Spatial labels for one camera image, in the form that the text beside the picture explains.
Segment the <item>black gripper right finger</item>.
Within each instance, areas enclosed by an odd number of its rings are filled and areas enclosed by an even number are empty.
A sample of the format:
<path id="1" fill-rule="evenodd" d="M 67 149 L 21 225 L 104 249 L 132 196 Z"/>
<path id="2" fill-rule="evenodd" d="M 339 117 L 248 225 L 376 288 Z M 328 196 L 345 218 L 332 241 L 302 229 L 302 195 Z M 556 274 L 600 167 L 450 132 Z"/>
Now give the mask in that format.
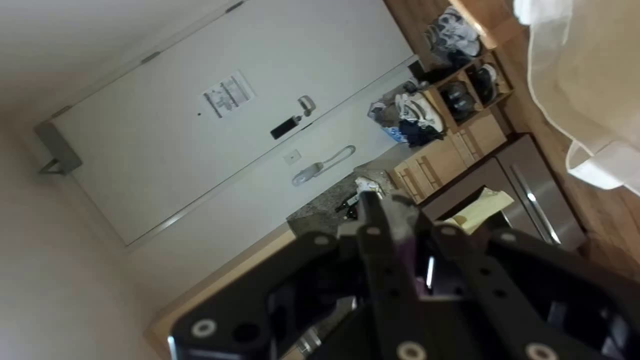
<path id="1" fill-rule="evenodd" d="M 494 257 L 452 225 L 436 225 L 429 242 L 463 294 L 452 303 L 452 319 L 429 331 L 436 360 L 569 360 L 572 341 L 535 314 Z"/>

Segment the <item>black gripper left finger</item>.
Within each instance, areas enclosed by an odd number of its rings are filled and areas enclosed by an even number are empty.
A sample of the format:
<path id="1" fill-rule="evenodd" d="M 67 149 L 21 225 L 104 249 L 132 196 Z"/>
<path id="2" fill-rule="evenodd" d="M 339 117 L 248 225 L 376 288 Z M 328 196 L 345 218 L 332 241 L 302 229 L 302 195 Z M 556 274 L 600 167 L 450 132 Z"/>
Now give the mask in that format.
<path id="1" fill-rule="evenodd" d="M 367 303 L 381 360 L 428 360 L 421 331 L 413 325 L 417 301 L 395 257 L 381 203 L 374 193 L 359 196 L 357 255 L 365 274 Z"/>

